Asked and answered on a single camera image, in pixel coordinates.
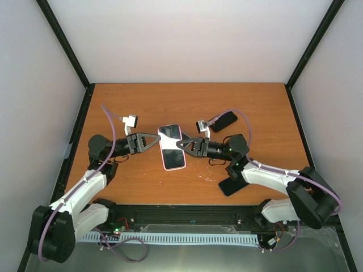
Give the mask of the light blue phone case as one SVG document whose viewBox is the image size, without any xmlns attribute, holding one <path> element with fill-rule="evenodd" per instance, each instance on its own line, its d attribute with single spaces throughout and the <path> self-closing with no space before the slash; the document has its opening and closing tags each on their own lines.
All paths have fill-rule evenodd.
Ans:
<svg viewBox="0 0 363 272">
<path fill-rule="evenodd" d="M 190 136 L 188 136 L 185 132 L 181 131 L 181 139 L 183 141 L 190 139 Z"/>
</svg>

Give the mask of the black phone case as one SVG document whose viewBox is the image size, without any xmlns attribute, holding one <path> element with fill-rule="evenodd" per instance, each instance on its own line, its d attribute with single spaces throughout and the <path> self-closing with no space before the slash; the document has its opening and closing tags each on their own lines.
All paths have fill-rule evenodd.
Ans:
<svg viewBox="0 0 363 272">
<path fill-rule="evenodd" d="M 238 117 L 232 111 L 224 113 L 218 120 L 214 121 L 209 127 L 210 129 L 218 133 L 221 130 L 227 128 L 238 120 Z"/>
</svg>

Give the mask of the blue-edged black phone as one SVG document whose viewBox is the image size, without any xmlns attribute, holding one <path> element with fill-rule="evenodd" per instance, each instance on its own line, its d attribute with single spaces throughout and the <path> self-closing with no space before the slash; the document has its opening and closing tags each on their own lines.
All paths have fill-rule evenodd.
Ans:
<svg viewBox="0 0 363 272">
<path fill-rule="evenodd" d="M 241 189 L 248 186 L 249 183 L 245 182 L 243 178 L 239 178 L 237 180 L 233 180 L 231 178 L 227 178 L 221 182 L 219 182 L 218 186 L 224 196 L 229 197 L 234 193 L 240 191 Z"/>
</svg>

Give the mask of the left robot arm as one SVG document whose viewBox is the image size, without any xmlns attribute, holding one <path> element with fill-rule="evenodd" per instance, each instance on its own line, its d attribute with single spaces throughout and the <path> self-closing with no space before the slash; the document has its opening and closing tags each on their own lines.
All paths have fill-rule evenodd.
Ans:
<svg viewBox="0 0 363 272">
<path fill-rule="evenodd" d="M 133 133 L 125 138 L 109 140 L 96 134 L 88 142 L 90 164 L 66 194 L 49 206 L 39 206 L 33 212 L 29 230 L 29 249 L 40 261 L 65 262 L 75 244 L 89 231 L 102 224 L 112 228 L 118 214 L 109 206 L 90 203 L 116 175 L 114 158 L 140 154 L 160 141 L 160 136 Z"/>
</svg>

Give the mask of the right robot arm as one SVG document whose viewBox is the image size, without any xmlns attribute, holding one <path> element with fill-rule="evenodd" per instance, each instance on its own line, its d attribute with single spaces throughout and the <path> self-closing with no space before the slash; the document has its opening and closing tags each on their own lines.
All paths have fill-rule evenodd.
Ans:
<svg viewBox="0 0 363 272">
<path fill-rule="evenodd" d="M 341 208 L 340 198 L 314 168 L 288 170 L 253 160 L 241 134 L 226 137 L 222 143 L 196 137 L 178 141 L 176 145 L 194 158 L 229 162 L 225 168 L 228 177 L 218 184 L 227 197 L 249 185 L 286 195 L 281 200 L 266 199 L 257 207 L 255 221 L 260 226 L 267 222 L 298 221 L 318 230 Z"/>
</svg>

